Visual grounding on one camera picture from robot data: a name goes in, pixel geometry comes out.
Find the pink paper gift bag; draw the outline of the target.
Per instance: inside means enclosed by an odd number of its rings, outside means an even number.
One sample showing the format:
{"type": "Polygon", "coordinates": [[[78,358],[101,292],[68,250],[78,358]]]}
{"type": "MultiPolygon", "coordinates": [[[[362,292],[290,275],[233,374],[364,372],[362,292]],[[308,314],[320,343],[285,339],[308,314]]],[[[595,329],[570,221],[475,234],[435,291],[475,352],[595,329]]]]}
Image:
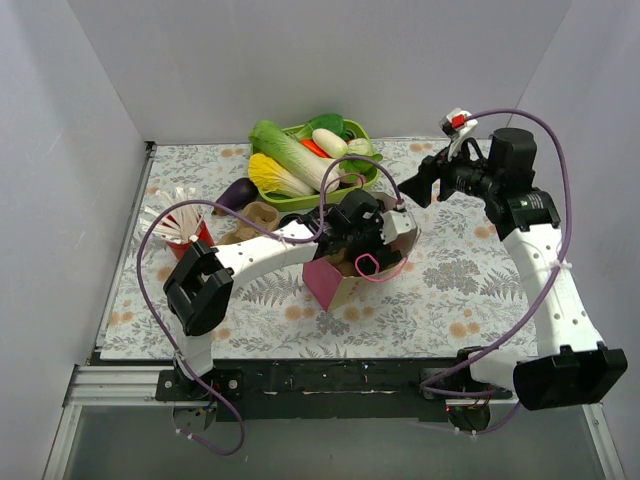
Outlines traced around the pink paper gift bag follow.
{"type": "MultiPolygon", "coordinates": [[[[402,202],[390,195],[369,193],[360,189],[349,192],[339,203],[328,205],[325,216],[330,209],[339,209],[350,220],[368,219],[374,213],[382,215],[389,210],[408,211],[402,202]]],[[[344,260],[342,253],[320,258],[318,252],[312,261],[303,265],[303,281],[324,311],[334,310],[346,304],[355,295],[398,276],[420,233],[419,228],[416,237],[408,235],[388,244],[399,250],[403,258],[386,270],[359,270],[353,263],[344,260]]]]}

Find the brown cardboard cup carrier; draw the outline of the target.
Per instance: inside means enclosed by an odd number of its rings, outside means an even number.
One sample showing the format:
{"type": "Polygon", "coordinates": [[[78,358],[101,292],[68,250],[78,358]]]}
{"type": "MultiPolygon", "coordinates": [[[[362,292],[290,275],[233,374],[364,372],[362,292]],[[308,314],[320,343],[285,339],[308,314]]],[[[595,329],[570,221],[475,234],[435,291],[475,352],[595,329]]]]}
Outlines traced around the brown cardboard cup carrier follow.
{"type": "MultiPolygon", "coordinates": [[[[273,232],[280,223],[280,212],[271,205],[260,201],[249,203],[240,212],[243,218],[258,225],[266,231],[273,232]]],[[[240,220],[236,223],[233,231],[225,233],[219,240],[215,241],[216,245],[229,245],[244,242],[262,235],[256,227],[250,226],[240,220]]]]}

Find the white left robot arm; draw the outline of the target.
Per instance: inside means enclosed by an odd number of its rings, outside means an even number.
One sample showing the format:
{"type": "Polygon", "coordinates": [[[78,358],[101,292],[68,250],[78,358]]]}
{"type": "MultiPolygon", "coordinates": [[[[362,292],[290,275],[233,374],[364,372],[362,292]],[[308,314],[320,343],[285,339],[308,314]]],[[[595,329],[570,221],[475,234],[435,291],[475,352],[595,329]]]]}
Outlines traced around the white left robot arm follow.
{"type": "Polygon", "coordinates": [[[266,235],[229,245],[194,242],[163,286],[180,323],[178,387],[193,400],[211,392],[209,334],[223,321],[238,288],[283,267],[337,253],[372,275],[400,262],[418,232],[403,204],[356,189],[339,203],[316,207],[266,235]]]}

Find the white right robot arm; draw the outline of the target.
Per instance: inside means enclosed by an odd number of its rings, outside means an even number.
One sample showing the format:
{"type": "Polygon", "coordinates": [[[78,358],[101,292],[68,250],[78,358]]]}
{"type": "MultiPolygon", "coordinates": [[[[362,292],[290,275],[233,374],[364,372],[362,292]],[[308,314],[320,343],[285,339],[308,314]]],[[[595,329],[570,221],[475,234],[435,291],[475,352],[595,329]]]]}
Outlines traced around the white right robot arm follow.
{"type": "Polygon", "coordinates": [[[452,373],[454,389],[475,397],[487,386],[512,391],[528,410],[600,402],[628,368],[622,349],[610,349],[591,323],[566,262],[569,219],[551,196],[533,185],[537,145],[531,132],[500,128],[489,154],[472,159],[477,142],[425,157],[399,189],[421,207],[459,192],[481,199],[511,256],[529,302],[537,356],[519,359],[500,349],[468,348],[452,373]]]}

